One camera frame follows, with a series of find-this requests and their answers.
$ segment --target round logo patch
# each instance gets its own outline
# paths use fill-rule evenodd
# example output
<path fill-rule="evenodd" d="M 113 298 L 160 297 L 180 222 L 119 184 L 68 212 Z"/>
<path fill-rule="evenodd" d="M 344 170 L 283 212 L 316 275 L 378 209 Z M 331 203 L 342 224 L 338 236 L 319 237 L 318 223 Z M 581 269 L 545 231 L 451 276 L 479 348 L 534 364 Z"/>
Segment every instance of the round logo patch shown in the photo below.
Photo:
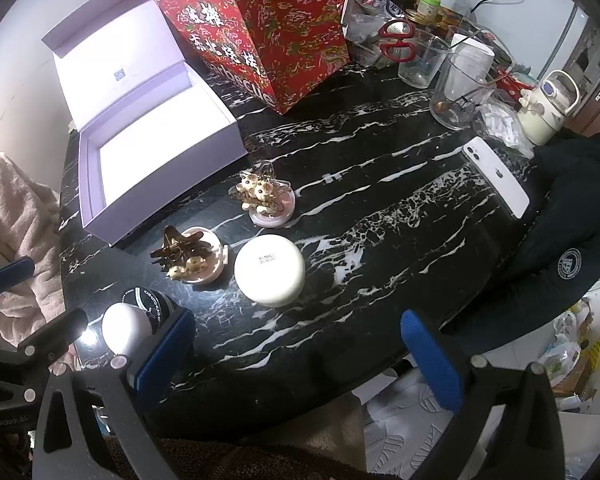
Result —
<path fill-rule="evenodd" d="M 577 249 L 564 251 L 558 261 L 558 275 L 564 280 L 573 278 L 582 266 L 582 256 Z"/>

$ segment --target red floral bag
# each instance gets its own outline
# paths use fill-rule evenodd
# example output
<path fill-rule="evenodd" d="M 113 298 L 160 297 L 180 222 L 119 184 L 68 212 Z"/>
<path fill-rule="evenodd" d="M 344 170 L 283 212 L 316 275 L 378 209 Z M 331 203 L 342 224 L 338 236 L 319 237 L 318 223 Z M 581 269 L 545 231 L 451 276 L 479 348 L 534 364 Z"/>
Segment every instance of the red floral bag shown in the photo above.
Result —
<path fill-rule="evenodd" d="M 337 0 L 157 0 L 211 70 L 283 114 L 349 61 Z"/>

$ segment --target purple box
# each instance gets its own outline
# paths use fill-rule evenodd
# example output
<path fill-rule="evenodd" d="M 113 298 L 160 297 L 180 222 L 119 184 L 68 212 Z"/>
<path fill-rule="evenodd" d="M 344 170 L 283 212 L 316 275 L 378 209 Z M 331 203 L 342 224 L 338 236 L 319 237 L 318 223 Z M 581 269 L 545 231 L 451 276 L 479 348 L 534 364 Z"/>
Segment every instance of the purple box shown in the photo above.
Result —
<path fill-rule="evenodd" d="M 246 155 L 154 0 L 90 0 L 44 38 L 76 129 L 83 227 L 114 244 Z"/>

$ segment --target table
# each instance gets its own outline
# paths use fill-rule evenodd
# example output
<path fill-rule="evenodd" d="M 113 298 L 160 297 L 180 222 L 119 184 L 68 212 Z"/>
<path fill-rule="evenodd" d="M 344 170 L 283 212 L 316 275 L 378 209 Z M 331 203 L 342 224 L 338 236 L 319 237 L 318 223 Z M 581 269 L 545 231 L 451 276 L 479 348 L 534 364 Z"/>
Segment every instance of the table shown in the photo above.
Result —
<path fill-rule="evenodd" d="M 68 310 L 93 330 L 78 340 L 84 366 L 105 365 L 106 308 L 136 285 L 169 295 L 196 316 L 193 350 L 166 400 L 147 415 L 161 436 L 231 439 L 322 405 L 406 353 L 401 313 L 444 323 L 512 254 L 537 210 L 515 221 L 460 153 L 474 134 L 429 113 L 430 91 L 413 91 L 395 67 L 349 65 L 285 116 L 216 76 L 205 76 L 237 118 L 249 155 L 224 168 L 109 247 L 81 227 L 78 137 L 71 135 L 61 193 L 61 269 Z M 191 118 L 194 127 L 195 118 Z M 523 187 L 525 159 L 498 150 Z M 228 197 L 238 171 L 274 161 L 298 200 L 284 228 L 254 226 Z M 172 282 L 150 263 L 168 224 L 211 228 L 230 264 L 207 286 Z M 232 277 L 237 251 L 275 232 L 306 261 L 306 285 L 283 309 L 263 308 Z"/>

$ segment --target screw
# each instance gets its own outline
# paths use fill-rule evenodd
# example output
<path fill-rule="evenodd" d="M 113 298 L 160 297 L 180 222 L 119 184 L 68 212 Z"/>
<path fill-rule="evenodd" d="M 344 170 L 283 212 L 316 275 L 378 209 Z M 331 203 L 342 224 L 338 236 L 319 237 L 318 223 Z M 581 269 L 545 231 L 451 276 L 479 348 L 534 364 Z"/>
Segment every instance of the screw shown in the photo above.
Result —
<path fill-rule="evenodd" d="M 531 363 L 531 371 L 536 375 L 544 375 L 544 367 L 540 363 Z"/>
<path fill-rule="evenodd" d="M 471 366 L 474 368 L 484 368 L 489 362 L 481 355 L 474 355 L 471 357 Z"/>
<path fill-rule="evenodd" d="M 66 372 L 66 364 L 59 363 L 54 366 L 54 375 L 55 376 L 60 376 L 60 375 L 64 374 L 65 372 Z"/>
<path fill-rule="evenodd" d="M 33 402 L 34 400 L 36 400 L 35 391 L 31 388 L 27 388 L 26 390 L 24 390 L 24 400 L 26 400 L 27 402 Z"/>
<path fill-rule="evenodd" d="M 126 366 L 126 357 L 123 355 L 116 355 L 109 364 L 111 364 L 111 368 L 114 370 L 120 370 L 120 368 Z"/>

